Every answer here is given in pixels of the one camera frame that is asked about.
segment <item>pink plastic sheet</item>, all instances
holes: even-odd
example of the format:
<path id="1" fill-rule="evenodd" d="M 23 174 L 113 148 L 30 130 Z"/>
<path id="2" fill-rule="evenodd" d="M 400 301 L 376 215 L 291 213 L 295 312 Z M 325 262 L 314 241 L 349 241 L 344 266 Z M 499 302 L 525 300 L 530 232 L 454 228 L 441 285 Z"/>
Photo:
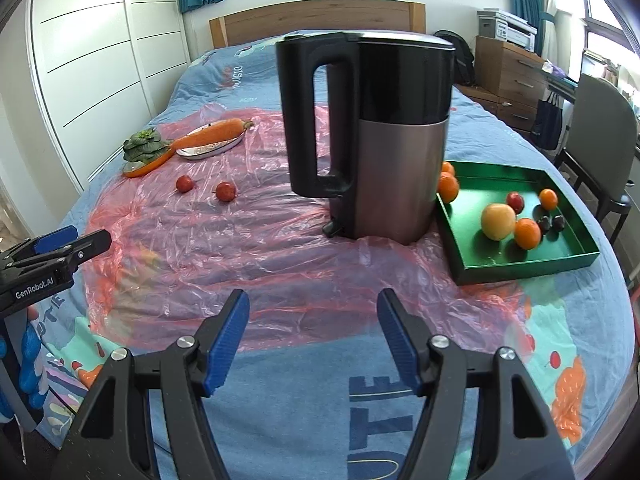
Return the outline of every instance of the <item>pink plastic sheet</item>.
<path id="1" fill-rule="evenodd" d="M 94 332 L 132 348 L 163 349 L 243 288 L 252 309 L 241 349 L 326 341 L 377 332 L 376 296 L 392 287 L 409 311 L 464 348 L 494 351 L 508 342 L 525 358 L 530 353 L 517 283 L 456 286 L 434 227 L 408 247 L 376 237 L 324 238 L 326 201 L 290 189 L 280 112 L 210 104 L 158 129 L 171 139 L 227 117 L 255 123 L 229 152 L 196 162 L 176 155 L 147 176 L 117 177 L 104 189 L 87 231 L 107 229 L 113 245 L 83 267 Z M 325 170 L 326 108 L 317 108 L 316 123 L 318 168 Z M 196 187 L 179 194 L 175 181 L 183 174 Z M 223 180 L 238 188 L 228 204 L 212 192 Z"/>

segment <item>black fruit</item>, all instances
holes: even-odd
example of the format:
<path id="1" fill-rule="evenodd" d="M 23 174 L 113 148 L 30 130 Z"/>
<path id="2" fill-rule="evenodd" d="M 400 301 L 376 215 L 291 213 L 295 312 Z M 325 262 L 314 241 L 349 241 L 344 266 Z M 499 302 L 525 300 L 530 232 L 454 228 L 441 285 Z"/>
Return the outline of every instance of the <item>black fruit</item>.
<path id="1" fill-rule="evenodd" d="M 549 232 L 549 229 L 551 229 L 551 221 L 549 220 L 548 216 L 543 216 L 536 223 L 538 224 L 538 227 L 540 228 L 540 232 L 543 235 L 547 234 Z"/>
<path id="2" fill-rule="evenodd" d="M 553 226 L 555 231 L 562 231 L 566 227 L 566 221 L 564 220 L 564 216 L 557 215 L 554 216 L 554 219 L 551 221 L 551 225 Z"/>

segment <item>drawer handle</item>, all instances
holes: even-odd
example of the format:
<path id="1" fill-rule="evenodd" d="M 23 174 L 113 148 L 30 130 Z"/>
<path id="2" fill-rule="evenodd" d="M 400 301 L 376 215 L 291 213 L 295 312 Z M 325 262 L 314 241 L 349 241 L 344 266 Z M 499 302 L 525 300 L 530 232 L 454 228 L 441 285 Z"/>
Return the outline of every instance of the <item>drawer handle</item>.
<path id="1" fill-rule="evenodd" d="M 537 70 L 537 69 L 538 69 L 538 67 L 537 67 L 537 66 L 533 66 L 533 65 L 530 65 L 529 63 L 525 63 L 525 62 L 524 62 L 523 60 L 521 60 L 521 59 L 519 59 L 519 60 L 518 60 L 518 63 L 520 63 L 521 65 L 524 65 L 524 66 L 528 66 L 529 68 L 532 68 L 532 69 L 534 69 L 534 70 Z"/>
<path id="2" fill-rule="evenodd" d="M 527 88 L 535 88 L 535 86 L 530 85 L 529 83 L 523 83 L 522 81 L 518 81 L 517 79 L 516 79 L 516 83 L 522 86 L 526 86 Z"/>

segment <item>wooden headboard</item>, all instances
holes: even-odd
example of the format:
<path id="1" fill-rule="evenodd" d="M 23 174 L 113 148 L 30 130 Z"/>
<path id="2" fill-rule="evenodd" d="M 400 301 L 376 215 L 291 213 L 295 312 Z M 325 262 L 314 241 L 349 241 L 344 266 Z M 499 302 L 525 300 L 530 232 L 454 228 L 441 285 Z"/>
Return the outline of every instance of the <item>wooden headboard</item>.
<path id="1" fill-rule="evenodd" d="M 426 31 L 424 4 L 396 0 L 302 0 L 235 12 L 209 21 L 213 46 L 232 46 L 292 30 Z"/>

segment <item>bed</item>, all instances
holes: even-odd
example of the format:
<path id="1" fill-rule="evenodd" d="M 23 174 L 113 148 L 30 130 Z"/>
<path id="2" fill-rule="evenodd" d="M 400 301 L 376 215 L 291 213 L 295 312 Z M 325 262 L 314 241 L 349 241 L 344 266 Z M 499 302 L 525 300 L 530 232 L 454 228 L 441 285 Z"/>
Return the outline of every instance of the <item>bed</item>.
<path id="1" fill-rule="evenodd" d="M 212 20 L 216 48 L 191 64 L 150 126 L 165 138 L 226 117 L 251 118 L 255 126 L 223 155 L 197 162 L 174 156 L 141 179 L 123 179 L 117 158 L 66 216 L 63 224 L 79 232 L 108 229 L 114 243 L 83 266 L 71 290 L 38 306 L 50 384 L 65 402 L 81 402 L 114 348 L 164 348 L 195 332 L 233 288 L 244 288 L 252 302 L 248 328 L 225 386 L 205 403 L 231 478 L 255 479 L 261 471 L 260 478 L 393 479 L 423 401 L 399 381 L 376 322 L 376 294 L 391 286 L 412 312 L 464 348 L 516 348 L 570 459 L 580 459 L 620 394 L 634 330 L 610 244 L 548 160 L 454 89 L 446 158 L 546 170 L 601 251 L 586 269 L 517 282 L 456 286 L 435 226 L 409 247 L 382 238 L 326 240 L 326 203 L 290 190 L 277 36 L 424 27 L 424 6 L 388 0 L 291 2 Z M 315 87 L 322 170 L 322 69 Z M 196 181 L 195 190 L 175 193 L 180 174 Z M 229 205 L 211 192 L 221 180 L 239 190 Z M 469 391 L 451 479 L 466 476 L 476 400 Z M 163 477 L 175 478 L 159 396 L 151 403 Z M 45 408 L 39 430 L 60 446 L 72 414 L 53 396 Z"/>

